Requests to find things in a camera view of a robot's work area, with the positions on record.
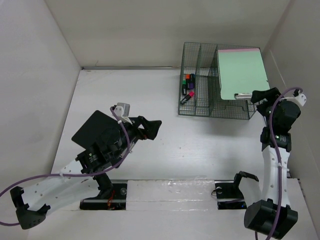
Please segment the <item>green clipboard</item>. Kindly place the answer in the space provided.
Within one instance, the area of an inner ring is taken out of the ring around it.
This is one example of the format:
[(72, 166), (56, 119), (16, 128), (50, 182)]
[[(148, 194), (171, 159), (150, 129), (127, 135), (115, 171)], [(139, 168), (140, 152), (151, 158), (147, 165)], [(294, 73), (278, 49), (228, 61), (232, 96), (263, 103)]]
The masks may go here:
[(217, 51), (217, 63), (222, 100), (270, 89), (261, 52)]

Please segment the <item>pink clipboard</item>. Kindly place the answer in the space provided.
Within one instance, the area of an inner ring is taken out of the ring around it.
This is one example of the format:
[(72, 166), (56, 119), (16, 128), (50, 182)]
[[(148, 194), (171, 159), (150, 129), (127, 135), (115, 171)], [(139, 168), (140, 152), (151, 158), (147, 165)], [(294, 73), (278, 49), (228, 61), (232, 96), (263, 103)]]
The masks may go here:
[(234, 49), (219, 49), (218, 52), (231, 53), (231, 52), (260, 52), (259, 48), (234, 48)]

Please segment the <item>black mat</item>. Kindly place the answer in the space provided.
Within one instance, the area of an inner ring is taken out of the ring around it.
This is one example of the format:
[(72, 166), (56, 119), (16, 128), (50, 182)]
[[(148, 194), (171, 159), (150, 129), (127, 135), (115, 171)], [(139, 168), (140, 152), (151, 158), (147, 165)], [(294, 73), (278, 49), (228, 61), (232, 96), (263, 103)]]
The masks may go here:
[(108, 129), (120, 129), (117, 121), (105, 113), (96, 110), (72, 136), (71, 140), (84, 149), (94, 144), (96, 139)]

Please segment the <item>green highlighter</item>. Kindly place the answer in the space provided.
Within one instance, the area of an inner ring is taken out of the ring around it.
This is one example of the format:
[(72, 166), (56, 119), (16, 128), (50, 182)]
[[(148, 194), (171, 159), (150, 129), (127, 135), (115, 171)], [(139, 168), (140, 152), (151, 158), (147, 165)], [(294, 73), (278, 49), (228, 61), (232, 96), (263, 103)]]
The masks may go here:
[(185, 79), (182, 81), (181, 93), (183, 96), (187, 95), (187, 81)]

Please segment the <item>purple highlighter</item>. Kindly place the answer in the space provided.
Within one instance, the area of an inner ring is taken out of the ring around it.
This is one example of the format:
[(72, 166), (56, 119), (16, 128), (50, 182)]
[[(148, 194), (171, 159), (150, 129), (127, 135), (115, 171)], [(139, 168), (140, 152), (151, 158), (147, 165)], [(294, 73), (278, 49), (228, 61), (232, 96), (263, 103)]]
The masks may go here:
[(188, 84), (188, 89), (193, 90), (195, 88), (195, 83), (193, 81), (190, 81)]

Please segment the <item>blue highlighter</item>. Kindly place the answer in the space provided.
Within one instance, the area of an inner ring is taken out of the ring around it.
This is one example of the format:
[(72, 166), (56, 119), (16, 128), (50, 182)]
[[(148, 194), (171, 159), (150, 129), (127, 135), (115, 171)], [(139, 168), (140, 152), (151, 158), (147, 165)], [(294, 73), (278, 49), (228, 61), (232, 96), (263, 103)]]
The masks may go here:
[(196, 81), (196, 75), (194, 73), (190, 74), (190, 80), (192, 82), (195, 82)]

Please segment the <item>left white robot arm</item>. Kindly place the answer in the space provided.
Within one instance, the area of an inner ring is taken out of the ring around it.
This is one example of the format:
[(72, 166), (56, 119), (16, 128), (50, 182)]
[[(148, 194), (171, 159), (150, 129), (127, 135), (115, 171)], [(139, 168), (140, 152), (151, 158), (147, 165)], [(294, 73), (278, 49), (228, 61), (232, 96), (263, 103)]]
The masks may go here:
[(108, 198), (113, 184), (107, 172), (122, 164), (137, 141), (154, 140), (161, 125), (143, 116), (119, 123), (96, 110), (71, 138), (84, 149), (74, 160), (38, 183), (10, 190), (18, 225), (28, 230), (72, 202)]

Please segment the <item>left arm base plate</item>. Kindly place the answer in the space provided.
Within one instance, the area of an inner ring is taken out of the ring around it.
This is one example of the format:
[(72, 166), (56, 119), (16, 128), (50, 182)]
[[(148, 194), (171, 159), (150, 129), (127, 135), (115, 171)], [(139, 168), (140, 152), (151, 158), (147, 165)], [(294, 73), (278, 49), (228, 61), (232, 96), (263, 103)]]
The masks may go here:
[(91, 197), (80, 201), (79, 209), (84, 211), (119, 211), (126, 209), (128, 183), (114, 182), (112, 193), (107, 198)]

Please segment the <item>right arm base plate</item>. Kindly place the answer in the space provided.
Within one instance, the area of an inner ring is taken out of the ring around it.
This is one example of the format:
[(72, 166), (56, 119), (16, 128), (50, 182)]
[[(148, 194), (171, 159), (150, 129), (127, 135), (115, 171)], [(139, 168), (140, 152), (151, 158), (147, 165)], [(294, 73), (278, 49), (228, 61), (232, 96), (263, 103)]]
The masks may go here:
[(247, 205), (239, 187), (231, 181), (218, 181), (212, 194), (217, 199), (218, 210), (246, 210)]

